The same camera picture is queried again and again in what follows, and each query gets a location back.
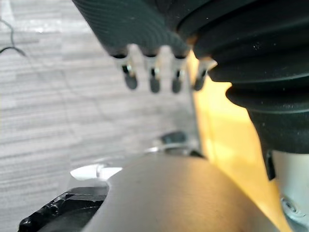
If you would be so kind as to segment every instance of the brushed metal surface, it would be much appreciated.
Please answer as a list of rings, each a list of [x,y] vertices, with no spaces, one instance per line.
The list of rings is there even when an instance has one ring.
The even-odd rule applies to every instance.
[[[274,232],[222,172],[199,158],[148,155],[109,180],[83,232]]]

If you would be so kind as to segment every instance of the yellow surface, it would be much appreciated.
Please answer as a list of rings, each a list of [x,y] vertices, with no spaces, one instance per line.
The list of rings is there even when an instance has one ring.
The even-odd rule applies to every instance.
[[[190,76],[198,61],[191,54]],[[268,181],[260,142],[244,108],[232,104],[225,91],[230,83],[207,78],[194,93],[197,122],[204,154],[226,173],[282,232],[290,232],[280,206],[275,181]]]

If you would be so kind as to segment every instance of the black cable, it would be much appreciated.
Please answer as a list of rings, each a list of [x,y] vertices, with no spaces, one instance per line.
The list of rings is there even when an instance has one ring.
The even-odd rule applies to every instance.
[[[21,50],[20,48],[17,48],[17,47],[15,46],[15,41],[14,41],[14,28],[12,27],[12,25],[9,24],[8,22],[6,22],[5,20],[3,20],[2,18],[0,18],[0,22],[2,22],[3,24],[5,24],[5,25],[11,30],[10,38],[11,38],[11,44],[12,44],[12,46],[8,46],[8,47],[2,48],[2,49],[0,50],[0,54],[1,54],[2,52],[4,52],[5,50],[13,49],[13,50],[15,50],[16,52],[18,52],[20,55],[22,55],[22,56],[25,57],[25,56],[26,56],[26,53],[25,53],[23,50]]]

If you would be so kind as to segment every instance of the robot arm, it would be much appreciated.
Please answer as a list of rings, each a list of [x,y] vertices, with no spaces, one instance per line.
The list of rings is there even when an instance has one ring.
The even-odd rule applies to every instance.
[[[231,82],[226,96],[249,113],[268,178],[278,181],[288,221],[295,231],[308,231],[308,1],[73,2],[114,57],[130,89],[138,86],[139,77],[128,44],[140,47],[153,93],[160,90],[157,54],[163,45],[175,56],[173,92],[181,89],[180,74],[190,48],[201,61],[195,90],[202,88],[207,73],[213,81]],[[208,71],[209,58],[218,65]]]

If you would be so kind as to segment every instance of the robotic hand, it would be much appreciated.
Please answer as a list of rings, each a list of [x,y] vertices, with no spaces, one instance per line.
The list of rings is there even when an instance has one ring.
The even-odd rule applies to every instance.
[[[306,62],[309,54],[308,1],[73,0],[73,2],[102,46],[114,57],[130,89],[138,86],[138,75],[127,49],[128,44],[131,43],[137,44],[145,56],[145,66],[153,93],[160,90],[160,67],[157,54],[162,45],[169,45],[175,56],[172,77],[174,93],[181,89],[185,58],[190,49],[200,60],[198,77],[193,86],[195,90],[202,89],[207,73],[213,81],[231,82],[232,87],[226,92],[226,96],[233,103],[245,107],[249,113],[260,138],[268,178],[269,180],[276,178],[278,181],[282,209],[287,220],[294,231],[308,231],[309,68]],[[218,65],[207,70],[213,60]],[[120,198],[131,201],[130,203],[119,201],[119,204],[124,204],[123,211],[118,211],[119,204],[111,203],[113,199],[111,196],[110,201],[106,203],[108,209],[104,211],[103,204],[91,221],[96,225],[86,226],[86,231],[98,231],[99,228],[104,231],[118,232],[274,231],[271,226],[268,229],[261,226],[254,230],[254,223],[248,223],[244,227],[239,226],[245,224],[241,220],[235,220],[235,224],[230,224],[228,229],[221,227],[220,224],[224,224],[224,220],[230,223],[234,219],[234,214],[239,212],[235,207],[231,207],[228,212],[223,212],[222,209],[218,211],[228,215],[218,215],[216,214],[218,207],[224,206],[218,205],[213,208],[212,203],[216,200],[213,199],[211,202],[201,201],[203,208],[208,209],[206,213],[196,203],[200,200],[201,192],[208,191],[207,188],[202,188],[200,193],[197,193],[199,190],[196,186],[193,187],[190,184],[191,182],[202,184],[195,180],[195,177],[191,178],[191,175],[201,175],[204,183],[208,182],[209,178],[213,178],[212,175],[216,176],[216,174],[205,176],[204,172],[212,168],[208,167],[208,164],[205,166],[203,164],[203,167],[195,167],[195,164],[192,164],[194,168],[191,168],[191,163],[195,163],[191,160],[188,161],[190,167],[186,167],[183,161],[178,161],[179,158],[177,158],[171,167],[173,171],[168,172],[166,163],[172,164],[171,158],[168,158],[168,161],[163,158],[158,160],[153,165],[146,161],[147,170],[135,166],[138,173],[140,168],[145,169],[148,173],[147,178],[137,180],[135,176],[128,180],[130,178],[128,174],[123,182],[141,181],[140,185],[143,184],[144,188],[138,188],[140,185],[134,184],[135,191],[131,191],[131,187],[123,189],[124,193],[117,198],[117,201]],[[187,173],[190,178],[182,175],[178,168]],[[165,173],[168,176],[166,180],[155,170]],[[157,180],[163,181],[163,189],[149,185],[149,183],[155,185],[154,176]],[[122,183],[119,179],[115,181],[117,182],[115,186]],[[188,189],[185,190],[177,182],[188,184]],[[207,196],[213,194],[221,196],[221,193],[217,192],[217,188],[223,188],[221,185],[210,184],[210,186],[213,192],[206,194]],[[113,193],[112,181],[110,192]],[[230,193],[226,193],[226,196],[216,201],[228,202],[237,197],[245,199],[244,196],[240,196],[241,194],[231,196]],[[134,194],[156,195],[156,199],[142,197],[141,202],[145,205],[141,205]],[[152,206],[150,201],[152,204],[153,201],[161,203],[158,204],[160,206]],[[176,206],[182,203],[192,207]],[[131,207],[131,215],[126,204]],[[257,209],[249,210],[243,205],[240,208],[244,209],[242,213],[247,212],[251,217],[257,215]],[[147,214],[148,210],[149,217],[137,213],[136,210],[141,210],[144,214]],[[217,215],[216,218],[210,216],[212,215],[209,213],[210,210]],[[102,219],[104,223],[99,223],[99,217],[104,217]],[[244,218],[246,222],[249,221],[248,217],[244,216]],[[216,220],[216,226],[212,224],[212,220]],[[259,221],[260,225],[266,225],[266,221]],[[172,229],[167,225],[181,226]]]

